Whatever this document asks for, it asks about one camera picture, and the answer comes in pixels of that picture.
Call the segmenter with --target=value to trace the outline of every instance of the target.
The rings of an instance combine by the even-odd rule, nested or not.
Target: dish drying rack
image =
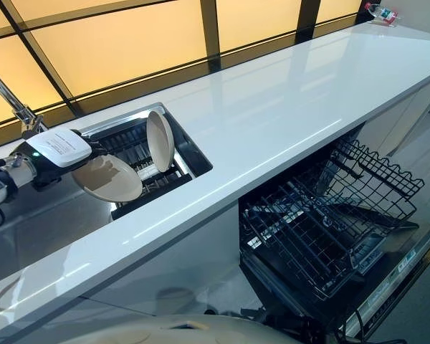
[[[146,119],[139,119],[133,125],[97,139],[109,154],[127,163],[142,179],[143,190],[140,197],[131,202],[115,203],[115,210],[112,211],[113,219],[192,179],[188,167],[184,165],[177,151],[172,166],[167,171],[160,172],[154,166],[146,138]]]
[[[242,251],[326,300],[379,258],[385,237],[415,212],[411,197],[422,186],[358,141],[339,140],[329,159],[247,202]]]

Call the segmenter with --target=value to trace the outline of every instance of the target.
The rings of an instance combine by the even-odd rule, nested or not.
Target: sink
[[[154,167],[148,150],[146,119],[150,111],[164,115],[173,132],[176,152],[165,173]],[[12,202],[1,205],[6,221],[0,226],[0,280],[212,169],[162,103],[81,132],[137,171],[143,181],[142,194],[128,203],[101,201],[80,189],[70,173],[43,192],[29,184],[20,188]]]
[[[150,111],[163,115],[173,133],[176,152],[172,166],[164,173],[154,167],[147,144],[146,119]],[[142,178],[143,192],[140,197],[128,203],[116,203],[112,206],[113,219],[137,209],[212,169],[212,165],[203,153],[162,103],[152,104],[133,113],[98,123],[81,132],[83,136],[99,141],[109,154],[125,161]]]

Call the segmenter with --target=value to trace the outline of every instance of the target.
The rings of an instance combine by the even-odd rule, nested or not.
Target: white countertop
[[[0,330],[81,295],[429,80],[430,34],[361,24],[66,123],[162,102],[214,167],[1,280]]]

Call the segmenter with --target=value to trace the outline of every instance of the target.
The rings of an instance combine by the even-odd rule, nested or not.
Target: robotic arm
[[[38,133],[0,159],[0,203],[11,201],[18,188],[32,183],[41,191],[61,176],[107,151],[97,142],[64,127]]]

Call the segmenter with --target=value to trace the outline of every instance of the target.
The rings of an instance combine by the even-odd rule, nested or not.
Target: plastic bottle
[[[367,2],[365,4],[365,9],[371,13],[374,17],[381,19],[383,22],[387,23],[389,26],[394,27],[398,23],[399,19],[398,12],[382,7],[381,5],[372,4]]]

